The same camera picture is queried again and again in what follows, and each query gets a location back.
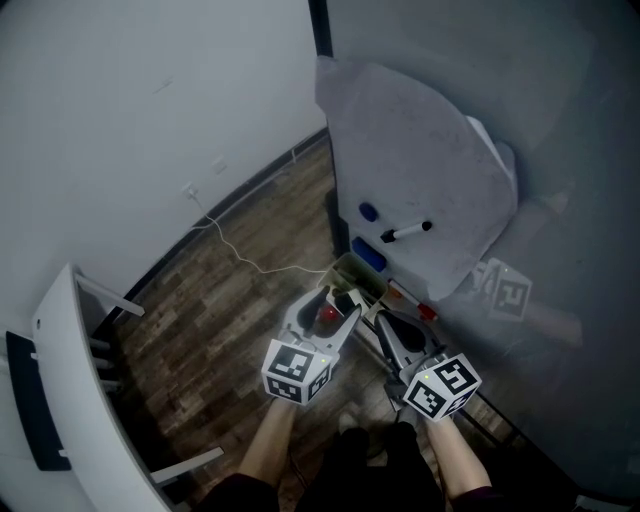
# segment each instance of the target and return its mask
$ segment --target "black and white marker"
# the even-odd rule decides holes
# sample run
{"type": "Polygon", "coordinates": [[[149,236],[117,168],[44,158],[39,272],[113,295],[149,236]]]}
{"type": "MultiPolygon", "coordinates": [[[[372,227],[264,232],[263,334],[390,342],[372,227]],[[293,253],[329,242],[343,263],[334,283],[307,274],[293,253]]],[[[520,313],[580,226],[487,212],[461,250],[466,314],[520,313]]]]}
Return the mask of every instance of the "black and white marker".
{"type": "Polygon", "coordinates": [[[433,224],[431,224],[431,222],[425,221],[404,229],[389,229],[384,233],[382,233],[382,235],[380,235],[380,239],[385,244],[390,244],[391,242],[395,242],[399,238],[413,235],[414,233],[422,233],[424,231],[429,231],[432,227],[433,227],[433,224]]]}

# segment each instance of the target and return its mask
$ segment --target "red object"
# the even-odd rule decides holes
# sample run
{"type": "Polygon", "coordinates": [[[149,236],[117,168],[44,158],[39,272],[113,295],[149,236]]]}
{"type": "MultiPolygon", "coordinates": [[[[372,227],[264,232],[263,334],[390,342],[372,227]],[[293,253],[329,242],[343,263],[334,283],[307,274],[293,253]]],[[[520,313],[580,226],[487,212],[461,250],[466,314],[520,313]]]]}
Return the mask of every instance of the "red object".
{"type": "Polygon", "coordinates": [[[333,306],[327,306],[320,311],[320,318],[324,322],[333,322],[338,318],[338,311],[333,306]]]}
{"type": "Polygon", "coordinates": [[[418,311],[420,311],[420,313],[422,313],[422,316],[424,316],[427,320],[432,321],[438,319],[438,313],[436,313],[429,306],[425,306],[422,303],[418,304],[418,311]]]}

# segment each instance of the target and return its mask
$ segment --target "white wall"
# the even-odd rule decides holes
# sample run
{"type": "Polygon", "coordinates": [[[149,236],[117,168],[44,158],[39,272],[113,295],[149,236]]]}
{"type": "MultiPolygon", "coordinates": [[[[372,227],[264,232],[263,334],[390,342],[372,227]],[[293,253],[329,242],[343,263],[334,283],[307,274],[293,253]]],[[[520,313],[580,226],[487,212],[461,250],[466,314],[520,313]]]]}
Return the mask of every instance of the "white wall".
{"type": "Polygon", "coordinates": [[[187,181],[213,207],[321,129],[314,58],[306,2],[8,2],[0,322],[27,332],[68,260],[127,292],[201,216],[187,181]]]}

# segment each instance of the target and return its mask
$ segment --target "shoe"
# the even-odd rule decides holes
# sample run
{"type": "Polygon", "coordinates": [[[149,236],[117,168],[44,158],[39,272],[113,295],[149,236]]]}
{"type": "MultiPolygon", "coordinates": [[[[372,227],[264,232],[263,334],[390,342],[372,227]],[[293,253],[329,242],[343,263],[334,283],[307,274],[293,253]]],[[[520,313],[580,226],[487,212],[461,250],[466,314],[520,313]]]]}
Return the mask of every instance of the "shoe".
{"type": "Polygon", "coordinates": [[[338,432],[340,435],[344,434],[351,428],[358,428],[358,420],[356,420],[349,411],[343,411],[338,418],[338,432]]]}
{"type": "Polygon", "coordinates": [[[405,405],[398,413],[398,423],[400,422],[408,423],[415,430],[418,427],[418,411],[405,405]]]}

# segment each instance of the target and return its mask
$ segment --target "power cord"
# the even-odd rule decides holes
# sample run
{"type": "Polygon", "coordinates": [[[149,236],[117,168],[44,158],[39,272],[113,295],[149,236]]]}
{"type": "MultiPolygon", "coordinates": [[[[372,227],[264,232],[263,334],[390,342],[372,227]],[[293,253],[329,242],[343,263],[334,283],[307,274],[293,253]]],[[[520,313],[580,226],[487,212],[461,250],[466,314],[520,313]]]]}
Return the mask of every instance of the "power cord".
{"type": "Polygon", "coordinates": [[[225,240],[224,235],[222,234],[222,228],[220,227],[220,224],[218,224],[217,220],[212,219],[211,217],[209,217],[209,214],[207,213],[207,211],[204,209],[202,204],[200,204],[200,201],[198,201],[198,198],[196,197],[195,191],[194,190],[188,190],[187,194],[189,196],[189,199],[193,199],[195,201],[195,203],[198,205],[198,207],[202,211],[202,213],[205,216],[205,218],[211,222],[211,224],[207,224],[206,226],[195,226],[195,227],[192,227],[190,231],[200,230],[200,229],[209,229],[211,226],[217,227],[218,228],[218,233],[220,233],[220,240],[222,240],[222,243],[224,243],[224,244],[228,245],[229,247],[231,247],[231,249],[233,250],[233,252],[236,255],[236,258],[238,258],[238,261],[243,261],[245,263],[248,263],[249,265],[252,265],[261,274],[273,274],[274,272],[282,272],[284,270],[294,270],[294,269],[301,270],[302,272],[308,272],[309,274],[324,274],[326,272],[326,270],[309,270],[309,269],[301,267],[299,265],[290,265],[288,267],[275,268],[273,270],[262,270],[253,261],[248,260],[248,259],[243,258],[242,256],[240,256],[240,254],[238,254],[238,251],[233,246],[233,244],[230,243],[230,242],[227,242],[225,240]]]}

